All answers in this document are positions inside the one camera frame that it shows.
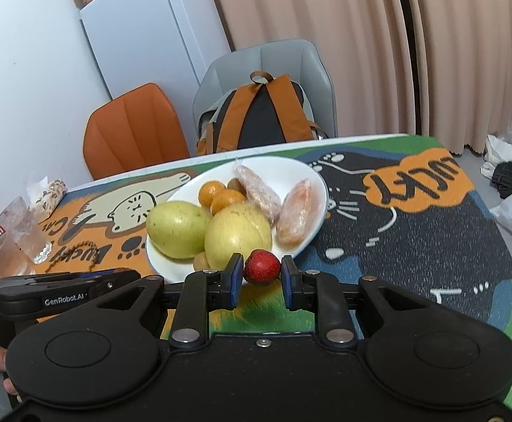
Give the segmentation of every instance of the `white refrigerator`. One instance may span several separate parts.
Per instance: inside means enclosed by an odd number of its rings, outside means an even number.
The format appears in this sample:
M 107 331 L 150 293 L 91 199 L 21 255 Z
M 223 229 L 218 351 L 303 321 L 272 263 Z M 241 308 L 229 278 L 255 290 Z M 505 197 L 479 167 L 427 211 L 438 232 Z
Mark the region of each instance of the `white refrigerator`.
M 81 18 L 111 97 L 157 84 L 195 155 L 193 97 L 212 61 L 230 52 L 214 1 L 94 0 Z

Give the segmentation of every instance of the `orange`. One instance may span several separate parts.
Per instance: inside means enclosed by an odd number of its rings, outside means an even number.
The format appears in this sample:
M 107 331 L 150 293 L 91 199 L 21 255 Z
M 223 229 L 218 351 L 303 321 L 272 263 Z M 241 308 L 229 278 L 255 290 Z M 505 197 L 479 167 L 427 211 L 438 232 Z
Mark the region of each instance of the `orange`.
M 217 180 L 210 180 L 209 182 L 206 182 L 201 186 L 201 189 L 199 189 L 199 204 L 204 207 L 211 207 L 211 203 L 213 202 L 215 195 L 224 189 L 224 184 Z
M 246 201 L 246 197 L 239 191 L 224 189 L 219 191 L 211 203 L 211 214 L 216 215 L 219 211 L 234 203 Z

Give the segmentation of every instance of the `backpack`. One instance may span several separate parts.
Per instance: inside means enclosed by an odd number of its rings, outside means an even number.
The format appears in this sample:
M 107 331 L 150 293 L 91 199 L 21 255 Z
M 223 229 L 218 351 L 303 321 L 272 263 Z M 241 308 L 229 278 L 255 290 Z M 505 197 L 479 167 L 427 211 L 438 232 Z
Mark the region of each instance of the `backpack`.
M 250 79 L 201 115 L 198 155 L 327 138 L 313 122 L 305 92 L 287 74 L 254 71 Z

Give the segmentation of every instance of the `screw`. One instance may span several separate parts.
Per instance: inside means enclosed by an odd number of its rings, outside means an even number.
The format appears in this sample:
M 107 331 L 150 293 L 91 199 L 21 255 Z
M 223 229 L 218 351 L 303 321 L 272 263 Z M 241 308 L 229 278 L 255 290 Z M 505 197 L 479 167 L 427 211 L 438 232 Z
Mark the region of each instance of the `screw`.
M 260 338 L 256 341 L 256 346 L 258 347 L 270 347 L 272 342 L 269 339 Z
M 198 338 L 199 331 L 194 330 L 193 328 L 180 328 L 172 334 L 172 339 L 174 341 L 178 341 L 179 343 L 184 344 L 193 343 Z
M 334 328 L 326 334 L 326 339 L 331 343 L 349 343 L 354 339 L 354 334 L 345 328 Z

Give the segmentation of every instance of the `chair backrest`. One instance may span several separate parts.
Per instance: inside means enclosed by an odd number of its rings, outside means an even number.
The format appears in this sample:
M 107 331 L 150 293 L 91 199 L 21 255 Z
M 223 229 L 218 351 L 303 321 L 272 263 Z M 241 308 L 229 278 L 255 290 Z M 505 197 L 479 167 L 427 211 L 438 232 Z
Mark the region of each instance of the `chair backrest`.
M 288 74 L 305 91 L 314 121 L 331 138 L 338 136 L 336 102 L 330 77 L 317 47 L 303 39 L 289 39 L 235 50 L 215 60 L 193 100 L 193 118 L 199 119 L 227 91 L 250 83 L 250 73 L 263 70 L 274 77 Z
M 174 107 L 156 84 L 145 84 L 92 113 L 84 160 L 94 179 L 189 158 Z

